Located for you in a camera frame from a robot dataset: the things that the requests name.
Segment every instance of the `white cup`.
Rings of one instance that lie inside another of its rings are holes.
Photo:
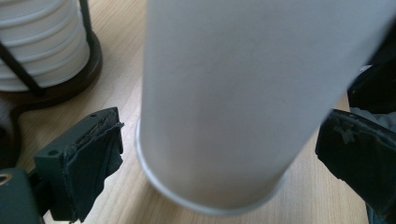
[[[35,13],[0,21],[2,41],[24,39],[41,34],[56,26],[71,10],[76,10],[72,0],[54,1],[50,6]]]
[[[394,0],[148,0],[148,179],[206,214],[268,200],[395,13]]]
[[[80,14],[77,10],[71,10],[64,20],[49,30],[24,39],[8,40],[3,44],[17,59],[51,50],[61,45],[78,28],[81,24]]]
[[[0,0],[0,21],[35,13],[63,0]]]
[[[55,86],[77,75],[89,59],[90,47],[84,38],[78,50],[69,57],[50,68],[33,71],[32,77],[42,88]],[[0,78],[0,91],[28,91],[28,88],[14,75],[14,77]]]
[[[43,69],[50,69],[56,64],[67,59],[71,54],[82,48],[82,42],[85,41],[85,31],[78,27],[61,45],[40,54],[32,55],[18,59],[31,75],[40,74]],[[15,77],[15,74],[0,61],[0,78]]]

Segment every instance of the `stacked white cups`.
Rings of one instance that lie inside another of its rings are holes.
[[[74,77],[90,58],[76,0],[0,0],[0,40],[42,87]],[[0,60],[0,91],[27,91]]]

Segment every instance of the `table surface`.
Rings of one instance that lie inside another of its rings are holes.
[[[104,56],[101,76],[68,102],[21,116],[23,148],[18,162],[18,167],[30,171],[34,167],[32,157],[40,148],[86,115],[117,106],[125,123],[124,163],[106,180],[85,223],[368,223],[364,201],[317,159],[316,133],[290,167],[281,190],[254,211],[234,217],[208,217],[165,199],[146,179],[134,148],[134,128],[140,116],[146,1],[91,0],[90,9]],[[347,98],[337,107],[348,109]],[[54,223],[50,213],[45,220]]]

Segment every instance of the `wood grain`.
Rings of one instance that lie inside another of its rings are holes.
[[[87,114],[117,106],[122,129],[124,163],[106,180],[85,223],[279,223],[364,224],[365,206],[343,181],[336,179],[317,159],[317,134],[289,168],[289,176],[274,198],[264,206],[235,217],[203,216],[165,199],[147,181],[137,161],[134,128],[140,115],[144,0],[91,0],[92,27],[102,45],[104,64],[95,86],[55,107],[32,111],[20,119],[24,145],[18,166],[34,167],[32,156]],[[347,108],[346,98],[342,108]],[[45,215],[47,223],[50,213]]]

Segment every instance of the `cup rim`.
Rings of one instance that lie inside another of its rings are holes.
[[[48,80],[47,81],[40,81],[38,83],[38,85],[40,87],[42,87],[42,88],[47,88],[47,87],[51,87],[51,86],[55,86],[55,85],[64,83],[67,80],[69,80],[69,79],[73,78],[74,76],[76,76],[80,71],[82,71],[82,69],[84,69],[84,67],[87,65],[87,62],[89,61],[89,59],[91,57],[90,56],[90,54],[91,54],[90,53],[90,47],[88,46],[88,44],[85,45],[83,48],[84,48],[84,50],[82,52],[80,52],[80,54],[81,54],[80,56],[83,57],[83,59],[79,61],[80,63],[78,65],[74,64],[73,67],[75,67],[75,69],[73,71],[70,69],[71,72],[67,76],[60,77],[60,78],[57,78],[57,79],[53,79],[53,80],[50,80],[50,81],[48,81]],[[59,74],[60,69],[64,69],[64,67],[66,65],[67,64],[64,64],[62,67],[59,67],[59,68],[55,69],[54,71],[50,71],[49,73],[57,72],[56,74]],[[41,76],[48,76],[49,73],[40,74],[39,76],[37,76],[35,78],[40,78]],[[8,86],[8,85],[1,85],[1,81],[0,81],[0,91],[15,92],[15,91],[29,91],[29,89],[26,86],[24,86],[24,85],[15,86],[15,84],[14,84],[11,87]]]
[[[49,56],[67,48],[67,46],[69,46],[69,44],[71,44],[73,42],[73,40],[75,40],[75,38],[82,38],[81,34],[78,33],[78,32],[82,32],[82,31],[83,31],[83,29],[81,28],[81,26],[77,26],[76,29],[73,31],[73,33],[69,37],[67,37],[67,39],[60,45],[56,46],[53,49],[49,49],[47,51],[44,51],[44,52],[41,52],[38,54],[30,55],[30,56],[27,56],[24,58],[19,58],[18,62],[19,63],[30,63],[30,62],[48,58]],[[0,61],[0,65],[4,65],[4,64],[5,63],[3,61]]]
[[[257,202],[251,203],[242,207],[237,207],[237,208],[216,208],[216,207],[210,207],[204,204],[199,204],[195,203],[192,201],[189,201],[180,195],[177,195],[174,193],[172,190],[170,190],[168,187],[166,187],[160,179],[157,178],[157,176],[149,169],[149,165],[143,155],[143,148],[140,144],[140,123],[141,123],[141,118],[136,123],[136,128],[135,128],[135,133],[134,133],[134,142],[135,142],[135,148],[136,148],[136,154],[137,158],[140,162],[140,165],[142,167],[143,172],[146,174],[146,177],[148,178],[149,182],[154,186],[156,190],[158,190],[162,195],[164,195],[166,198],[170,199],[171,201],[178,203],[181,206],[184,206],[190,210],[210,215],[210,216],[233,216],[233,215],[239,215],[242,213],[246,213],[247,211],[251,211],[262,204],[268,202],[272,197],[281,189],[283,186],[287,176],[288,176],[288,171],[286,171],[280,178],[277,184],[274,186],[274,188],[264,197],[260,198]]]
[[[70,2],[70,0],[55,0],[55,1],[53,1],[53,4],[50,5],[49,7],[44,7],[34,13],[30,13],[30,14],[20,16],[17,18],[11,18],[8,20],[1,20],[0,21],[0,29],[8,28],[8,27],[16,26],[16,25],[21,25],[21,24],[29,23],[30,21],[36,21],[38,19],[41,19],[45,16],[48,16],[48,15],[54,13],[60,7],[65,5],[67,2]]]
[[[11,3],[11,2],[20,2],[20,1],[26,1],[26,0],[0,0],[0,4],[6,4],[6,3]]]
[[[55,65],[53,65],[51,67],[42,68],[42,69],[36,69],[36,70],[33,70],[33,71],[28,71],[29,75],[32,76],[32,77],[37,77],[37,76],[40,76],[40,75],[42,75],[44,73],[48,73],[48,72],[54,71],[54,70],[64,66],[65,64],[69,63],[70,61],[72,61],[76,57],[76,55],[78,55],[82,50],[86,50],[85,46],[84,46],[84,45],[88,45],[88,43],[86,41],[86,34],[85,34],[85,32],[82,32],[82,33],[83,34],[80,34],[82,36],[80,37],[80,41],[78,43],[78,46],[76,47],[77,50],[75,50],[73,53],[71,53],[64,60],[60,61],[59,63],[56,63]],[[6,80],[6,79],[13,79],[13,78],[14,77],[10,77],[10,76],[0,77],[0,81],[1,80]]]
[[[13,48],[16,46],[22,46],[22,45],[35,43],[35,42],[45,39],[49,36],[57,34],[63,28],[65,28],[70,22],[72,22],[75,17],[81,18],[80,14],[81,13],[76,10],[76,7],[73,6],[73,8],[70,10],[70,13],[56,26],[51,27],[50,29],[48,29],[38,35],[31,35],[31,36],[27,36],[22,39],[7,40],[7,41],[4,41],[3,44],[9,48]]]

